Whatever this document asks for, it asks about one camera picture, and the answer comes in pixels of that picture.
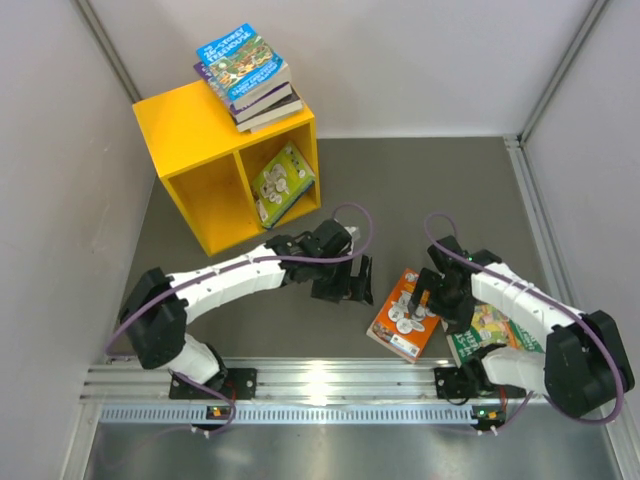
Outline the orange cartoon paperback book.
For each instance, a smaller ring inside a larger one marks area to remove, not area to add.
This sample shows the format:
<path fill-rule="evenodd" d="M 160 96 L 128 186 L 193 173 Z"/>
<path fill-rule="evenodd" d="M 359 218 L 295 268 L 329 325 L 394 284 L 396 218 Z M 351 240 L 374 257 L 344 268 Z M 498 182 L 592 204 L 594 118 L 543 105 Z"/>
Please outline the orange cartoon paperback book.
<path fill-rule="evenodd" d="M 366 332 L 369 338 L 412 364 L 441 322 L 427 307 L 428 291 L 422 294 L 416 311 L 409 313 L 409 301 L 418 278 L 414 270 L 407 268 L 403 272 Z"/>

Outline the dark green treehouse book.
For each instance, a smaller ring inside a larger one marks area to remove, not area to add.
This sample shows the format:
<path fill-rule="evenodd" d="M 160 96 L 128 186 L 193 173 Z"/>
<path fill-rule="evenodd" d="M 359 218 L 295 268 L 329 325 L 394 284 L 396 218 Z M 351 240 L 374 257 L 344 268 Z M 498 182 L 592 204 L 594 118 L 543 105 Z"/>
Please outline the dark green treehouse book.
<path fill-rule="evenodd" d="M 450 333 L 444 320 L 441 325 L 457 367 L 487 345 L 506 345 L 523 351 L 543 352 L 541 345 L 524 328 L 488 304 L 475 306 L 470 328 L 463 333 Z"/>

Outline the blue 91-storey treehouse book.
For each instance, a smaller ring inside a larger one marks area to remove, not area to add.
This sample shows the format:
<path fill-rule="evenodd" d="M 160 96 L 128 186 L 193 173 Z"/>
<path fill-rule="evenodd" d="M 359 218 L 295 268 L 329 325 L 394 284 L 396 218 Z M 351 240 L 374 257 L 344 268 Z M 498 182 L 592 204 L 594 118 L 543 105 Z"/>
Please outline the blue 91-storey treehouse book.
<path fill-rule="evenodd" d="M 270 200 L 258 200 L 256 207 L 261 225 L 267 230 L 272 229 L 290 209 L 306 195 L 306 192 L 313 187 L 314 183 L 311 182 L 306 186 L 301 186 L 291 194 L 278 194 L 274 192 L 274 202 Z"/>

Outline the lime green cartoon book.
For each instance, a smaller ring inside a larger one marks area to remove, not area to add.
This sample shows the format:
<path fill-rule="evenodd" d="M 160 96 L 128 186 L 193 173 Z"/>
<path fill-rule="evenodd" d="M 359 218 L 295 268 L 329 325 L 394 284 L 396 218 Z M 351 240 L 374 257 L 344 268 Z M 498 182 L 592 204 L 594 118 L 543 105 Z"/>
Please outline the lime green cartoon book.
<path fill-rule="evenodd" d="M 289 141 L 251 182 L 255 207 L 258 200 L 274 202 L 274 192 L 291 194 L 311 182 L 315 183 L 314 171 L 298 147 Z"/>

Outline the dark brown paperback book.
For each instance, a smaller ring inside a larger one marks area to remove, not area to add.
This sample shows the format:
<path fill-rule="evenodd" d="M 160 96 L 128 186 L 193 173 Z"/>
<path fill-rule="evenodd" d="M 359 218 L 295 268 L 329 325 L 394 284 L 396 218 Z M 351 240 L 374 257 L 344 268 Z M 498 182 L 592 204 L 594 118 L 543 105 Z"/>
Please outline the dark brown paperback book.
<path fill-rule="evenodd" d="M 234 125 L 239 132 L 247 132 L 251 128 L 269 122 L 271 120 L 277 118 L 288 118 L 289 116 L 301 111 L 303 108 L 303 100 L 300 98 L 296 90 L 293 89 L 288 96 L 282 98 L 263 111 L 258 112 L 243 121 L 239 121 L 235 117 L 233 117 L 232 121 L 234 122 Z"/>

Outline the light blue 26-storey treehouse book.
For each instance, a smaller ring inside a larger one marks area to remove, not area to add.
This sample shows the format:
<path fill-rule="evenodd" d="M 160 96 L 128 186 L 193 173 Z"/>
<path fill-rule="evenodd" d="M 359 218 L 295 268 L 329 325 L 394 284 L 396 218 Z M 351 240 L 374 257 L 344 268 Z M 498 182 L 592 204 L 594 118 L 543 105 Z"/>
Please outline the light blue 26-storey treehouse book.
<path fill-rule="evenodd" d="M 249 23 L 199 47 L 196 53 L 233 100 L 258 87 L 292 81 L 288 63 Z"/>

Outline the purple 52-storey treehouse book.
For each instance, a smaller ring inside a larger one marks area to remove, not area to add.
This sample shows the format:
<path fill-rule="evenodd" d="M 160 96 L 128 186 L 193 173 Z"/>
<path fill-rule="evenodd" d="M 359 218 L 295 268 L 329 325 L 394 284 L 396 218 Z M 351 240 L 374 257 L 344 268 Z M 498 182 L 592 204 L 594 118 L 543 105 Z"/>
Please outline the purple 52-storey treehouse book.
<path fill-rule="evenodd" d="M 258 87 L 250 93 L 233 100 L 231 94 L 227 93 L 218 84 L 214 74 L 203 62 L 195 63 L 193 69 L 223 103 L 236 123 L 242 123 L 264 111 L 275 108 L 282 102 L 293 99 L 294 90 L 291 84 L 284 82 L 276 86 Z"/>

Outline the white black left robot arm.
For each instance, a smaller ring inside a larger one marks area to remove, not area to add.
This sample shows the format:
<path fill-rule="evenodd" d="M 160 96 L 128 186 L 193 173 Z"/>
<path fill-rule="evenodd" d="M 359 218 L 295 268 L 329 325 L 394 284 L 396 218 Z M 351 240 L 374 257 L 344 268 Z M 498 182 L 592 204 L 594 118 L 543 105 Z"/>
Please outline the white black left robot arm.
<path fill-rule="evenodd" d="M 217 396 L 228 369 L 212 346 L 188 334 L 188 325 L 250 294 L 305 282 L 318 300 L 372 304 L 373 260 L 354 251 L 356 233 L 329 219 L 313 231 L 277 235 L 217 265 L 174 274 L 151 269 L 121 308 L 123 332 L 143 369 L 170 370 L 201 395 Z"/>

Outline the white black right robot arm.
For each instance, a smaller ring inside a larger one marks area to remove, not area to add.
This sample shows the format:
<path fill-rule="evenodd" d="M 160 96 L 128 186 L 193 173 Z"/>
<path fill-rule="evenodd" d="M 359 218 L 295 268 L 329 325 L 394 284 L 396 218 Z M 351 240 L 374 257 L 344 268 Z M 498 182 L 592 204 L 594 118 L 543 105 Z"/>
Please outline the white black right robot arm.
<path fill-rule="evenodd" d="M 616 321 L 606 312 L 585 313 L 544 293 L 488 250 L 469 253 L 452 235 L 428 249 L 434 264 L 420 271 L 408 302 L 440 317 L 450 334 L 472 326 L 477 307 L 489 306 L 530 334 L 539 350 L 493 343 L 473 351 L 446 382 L 454 397 L 490 396 L 511 386 L 544 396 L 564 415 L 582 419 L 601 406 L 620 412 L 635 377 Z"/>

